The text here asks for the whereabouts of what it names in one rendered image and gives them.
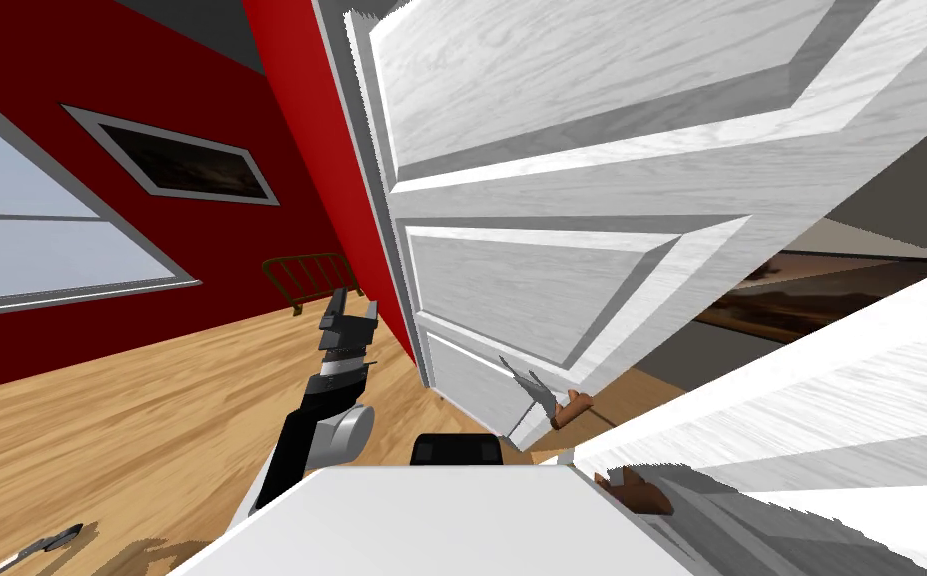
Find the dark brown barred rack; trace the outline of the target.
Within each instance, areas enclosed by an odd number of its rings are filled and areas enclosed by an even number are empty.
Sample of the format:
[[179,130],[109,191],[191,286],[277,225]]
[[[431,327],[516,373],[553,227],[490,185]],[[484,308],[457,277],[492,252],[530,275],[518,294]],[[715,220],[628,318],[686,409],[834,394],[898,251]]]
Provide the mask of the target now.
[[338,289],[364,295],[348,260],[337,253],[267,259],[262,262],[261,270],[292,308],[294,316],[302,314],[304,303],[330,297]]

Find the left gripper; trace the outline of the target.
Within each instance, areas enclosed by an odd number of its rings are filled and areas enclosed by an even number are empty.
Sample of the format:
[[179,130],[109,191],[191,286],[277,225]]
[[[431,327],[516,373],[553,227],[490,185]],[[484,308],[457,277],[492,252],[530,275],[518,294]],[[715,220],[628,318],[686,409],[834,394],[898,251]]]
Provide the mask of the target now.
[[346,288],[334,290],[319,324],[322,336],[318,348],[325,352],[319,372],[322,376],[363,368],[366,348],[378,326],[378,301],[368,303],[363,318],[344,315],[346,300]]

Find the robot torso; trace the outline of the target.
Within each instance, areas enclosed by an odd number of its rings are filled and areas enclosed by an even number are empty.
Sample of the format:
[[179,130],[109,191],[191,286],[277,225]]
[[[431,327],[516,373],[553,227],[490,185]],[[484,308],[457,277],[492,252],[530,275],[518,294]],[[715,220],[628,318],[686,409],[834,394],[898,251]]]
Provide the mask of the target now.
[[560,465],[334,466],[169,576],[719,576]]

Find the grey framed dark picture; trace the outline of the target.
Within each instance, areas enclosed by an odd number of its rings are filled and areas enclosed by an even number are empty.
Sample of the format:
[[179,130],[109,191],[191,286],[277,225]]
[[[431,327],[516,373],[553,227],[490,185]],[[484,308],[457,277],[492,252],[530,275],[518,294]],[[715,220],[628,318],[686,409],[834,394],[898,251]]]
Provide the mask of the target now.
[[149,195],[277,206],[249,150],[65,104]]

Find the grey framed window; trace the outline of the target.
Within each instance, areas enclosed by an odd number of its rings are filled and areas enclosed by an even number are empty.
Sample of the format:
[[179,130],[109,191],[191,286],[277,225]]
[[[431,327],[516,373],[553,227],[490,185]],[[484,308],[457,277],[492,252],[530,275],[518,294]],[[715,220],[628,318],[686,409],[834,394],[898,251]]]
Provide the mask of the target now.
[[194,282],[0,112],[0,314]]

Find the white panelled door leaf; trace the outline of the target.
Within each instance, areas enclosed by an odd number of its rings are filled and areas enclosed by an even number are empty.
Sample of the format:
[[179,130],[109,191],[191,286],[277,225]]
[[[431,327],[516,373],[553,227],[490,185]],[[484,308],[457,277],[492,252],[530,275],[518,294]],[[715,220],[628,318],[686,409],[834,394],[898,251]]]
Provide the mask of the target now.
[[927,279],[556,462],[659,487],[694,576],[927,576]]
[[927,136],[927,0],[347,14],[423,378],[520,450]]

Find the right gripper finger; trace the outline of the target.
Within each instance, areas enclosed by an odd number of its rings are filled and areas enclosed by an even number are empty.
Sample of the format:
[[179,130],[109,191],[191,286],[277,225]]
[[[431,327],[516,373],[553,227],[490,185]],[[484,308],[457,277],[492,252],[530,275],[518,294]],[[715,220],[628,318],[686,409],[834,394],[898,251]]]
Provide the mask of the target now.
[[499,356],[499,360],[524,392],[531,396],[533,402],[541,405],[546,403],[546,388],[533,373],[525,376],[511,367],[503,356]]
[[545,385],[532,370],[526,378],[526,390],[532,399],[543,408],[549,422],[555,423],[560,408],[558,399],[553,390]]

